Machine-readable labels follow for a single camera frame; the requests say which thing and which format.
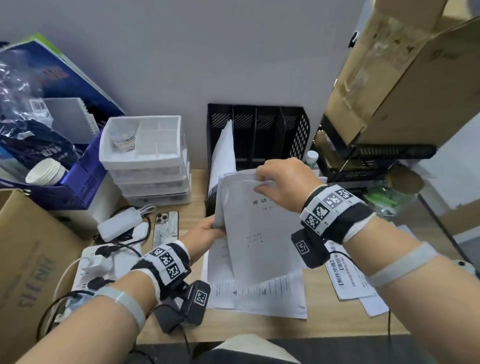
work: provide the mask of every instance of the white power bank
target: white power bank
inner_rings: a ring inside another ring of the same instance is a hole
[[[98,225],[98,233],[106,243],[142,222],[140,211],[130,207]]]

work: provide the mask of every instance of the blue book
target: blue book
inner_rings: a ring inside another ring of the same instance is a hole
[[[25,50],[29,66],[43,86],[44,97],[79,97],[97,121],[125,115],[100,87],[40,33],[0,49]]]

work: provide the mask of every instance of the plastic bag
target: plastic bag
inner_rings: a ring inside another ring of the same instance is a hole
[[[78,160],[75,146],[52,130],[53,119],[24,51],[0,53],[0,144],[28,169],[45,158],[65,168]]]

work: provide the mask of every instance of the brown round object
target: brown round object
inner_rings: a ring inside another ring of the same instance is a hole
[[[385,176],[385,181],[395,191],[402,194],[417,194],[425,186],[422,177],[410,168],[403,166],[392,167]]]

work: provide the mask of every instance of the hand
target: hand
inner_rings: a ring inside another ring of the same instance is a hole
[[[214,229],[215,215],[200,220],[180,241],[190,254],[190,266],[200,259],[213,245],[216,239],[225,237],[224,229]]]
[[[283,208],[300,213],[315,188],[322,185],[313,171],[297,158],[269,159],[257,168],[261,181],[274,180],[276,187],[259,185],[255,191]]]

